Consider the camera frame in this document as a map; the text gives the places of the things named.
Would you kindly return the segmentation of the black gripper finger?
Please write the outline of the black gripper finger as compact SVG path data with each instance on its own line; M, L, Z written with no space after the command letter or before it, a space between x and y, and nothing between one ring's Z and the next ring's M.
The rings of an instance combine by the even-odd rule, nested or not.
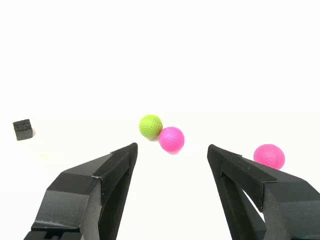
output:
M207 160L232 239L320 238L320 194L307 181L213 144Z
M45 191L32 240L115 240L118 235L138 145L61 172Z

